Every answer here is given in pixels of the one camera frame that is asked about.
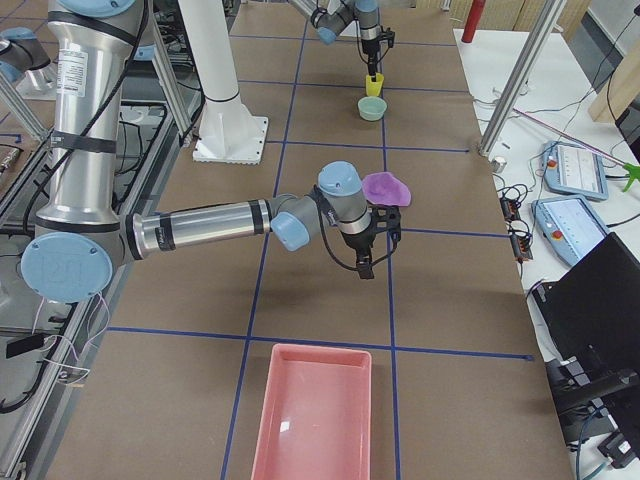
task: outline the red cylinder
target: red cylinder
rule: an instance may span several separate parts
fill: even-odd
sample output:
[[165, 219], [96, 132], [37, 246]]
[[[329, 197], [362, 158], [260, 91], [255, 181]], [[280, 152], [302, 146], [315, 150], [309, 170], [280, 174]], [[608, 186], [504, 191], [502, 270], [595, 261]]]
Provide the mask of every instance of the red cylinder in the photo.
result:
[[484, 4], [486, 0], [473, 0], [471, 10], [469, 10], [469, 16], [467, 17], [467, 24], [464, 26], [464, 33], [462, 34], [462, 41], [464, 43], [471, 43], [473, 36], [478, 28], [478, 22], [482, 17], [482, 11], [484, 10]]

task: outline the white table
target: white table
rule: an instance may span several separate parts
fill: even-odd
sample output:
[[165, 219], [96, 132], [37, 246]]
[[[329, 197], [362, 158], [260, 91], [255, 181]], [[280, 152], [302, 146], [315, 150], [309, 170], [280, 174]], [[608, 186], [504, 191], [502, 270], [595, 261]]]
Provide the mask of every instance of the white table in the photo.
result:
[[[518, 55], [527, 38], [525, 32], [478, 31], [473, 43], [460, 41], [462, 30], [455, 31], [458, 49], [469, 84], [469, 91], [482, 102], [493, 102], [504, 88]], [[582, 72], [569, 47], [560, 34], [552, 34], [538, 59], [529, 78], [529, 91], [522, 95], [516, 108], [523, 111], [538, 109], [557, 109], [581, 99], [590, 89], [591, 84]], [[588, 114], [588, 108], [595, 93], [592, 93], [580, 106], [575, 119], [566, 132], [586, 141], [606, 152], [616, 145], [622, 137], [616, 127], [610, 124], [594, 123]], [[577, 105], [561, 112], [540, 112], [535, 116], [558, 129], [564, 129], [569, 119], [576, 112]], [[484, 131], [491, 118], [493, 107], [486, 103], [475, 102], [476, 115], [481, 131]], [[537, 126], [524, 118], [514, 118], [507, 122], [501, 137], [489, 158], [503, 156], [507, 166], [500, 174], [507, 185], [525, 183], [532, 185], [534, 178], [529, 171], [529, 160], [532, 160], [534, 171], [539, 166], [539, 157], [543, 145], [558, 140], [558, 136], [549, 130]], [[626, 143], [614, 150], [617, 158], [636, 164], [633, 154]], [[607, 169], [608, 175], [624, 175], [620, 168]], [[533, 226], [531, 202], [538, 198], [555, 197], [545, 187], [540, 188], [542, 179], [536, 179], [534, 191], [529, 193], [520, 209], [521, 217]], [[592, 206], [605, 223], [615, 223], [632, 217], [640, 212], [640, 183], [636, 182], [627, 193], [622, 192], [625, 181], [610, 181], [609, 199], [604, 202], [592, 202]], [[496, 185], [502, 186], [499, 179]], [[640, 219], [614, 229], [634, 255], [640, 258]], [[536, 227], [532, 245], [534, 260], [524, 264], [522, 285], [528, 290], [541, 279], [555, 281], [567, 272], [568, 267], [553, 252], [549, 243]], [[544, 325], [537, 307], [529, 299], [529, 310], [538, 335], [538, 343], [545, 361], [559, 354], [553, 348], [548, 330]], [[596, 468], [603, 457], [596, 446], [606, 435], [593, 437], [582, 448], [581, 476], [584, 477]], [[640, 478], [640, 461], [634, 460], [623, 470], [607, 467], [598, 477], [601, 480], [637, 480]]]

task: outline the red object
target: red object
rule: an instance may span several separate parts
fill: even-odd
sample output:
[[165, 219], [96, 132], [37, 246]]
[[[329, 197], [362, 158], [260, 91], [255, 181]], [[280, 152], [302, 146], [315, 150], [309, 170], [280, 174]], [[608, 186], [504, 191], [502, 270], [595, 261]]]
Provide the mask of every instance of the red object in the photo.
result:
[[371, 355], [273, 347], [252, 480], [369, 480]]
[[478, 28], [478, 23], [482, 17], [485, 3], [486, 0], [473, 0], [471, 10], [469, 10], [469, 16], [467, 17], [467, 24], [464, 26], [464, 33], [462, 34], [462, 41], [464, 43], [471, 43], [473, 40], [473, 36], [476, 34], [476, 29]]

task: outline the blue joint cap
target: blue joint cap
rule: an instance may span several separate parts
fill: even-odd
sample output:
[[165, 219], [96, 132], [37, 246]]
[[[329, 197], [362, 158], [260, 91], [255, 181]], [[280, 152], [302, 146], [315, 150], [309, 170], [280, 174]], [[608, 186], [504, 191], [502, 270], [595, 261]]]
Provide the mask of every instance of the blue joint cap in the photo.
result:
[[329, 30], [327, 27], [320, 27], [318, 29], [318, 37], [322, 40], [322, 43], [325, 45], [331, 45], [336, 41], [338, 36], [335, 34], [333, 30]]
[[9, 83], [17, 82], [22, 77], [22, 72], [7, 62], [0, 61], [0, 74], [9, 80]]
[[362, 181], [353, 165], [340, 160], [320, 171], [318, 186], [324, 193], [334, 197], [348, 197], [362, 190]]
[[77, 233], [47, 233], [33, 240], [20, 263], [22, 276], [38, 295], [61, 303], [87, 300], [111, 281], [107, 252]]
[[26, 27], [7, 28], [0, 32], [0, 37], [7, 40], [36, 40], [36, 34]]
[[304, 247], [310, 240], [307, 227], [289, 212], [280, 212], [276, 218], [271, 220], [271, 231], [276, 234], [284, 248], [290, 252]]
[[153, 60], [153, 57], [156, 55], [156, 46], [155, 45], [147, 45], [144, 47], [138, 47], [136, 51], [136, 60], [141, 62], [150, 62]]
[[136, 0], [58, 0], [67, 10], [90, 18], [115, 17], [126, 12]]
[[374, 12], [378, 9], [378, 0], [356, 0], [356, 8], [361, 12]]

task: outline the warning label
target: warning label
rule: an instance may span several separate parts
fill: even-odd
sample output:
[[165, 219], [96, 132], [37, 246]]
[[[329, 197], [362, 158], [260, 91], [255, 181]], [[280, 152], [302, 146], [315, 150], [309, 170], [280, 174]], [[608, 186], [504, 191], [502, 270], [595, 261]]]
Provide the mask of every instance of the warning label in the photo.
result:
[[89, 54], [73, 50], [60, 50], [58, 60], [58, 93], [84, 97], [87, 85], [87, 58]]

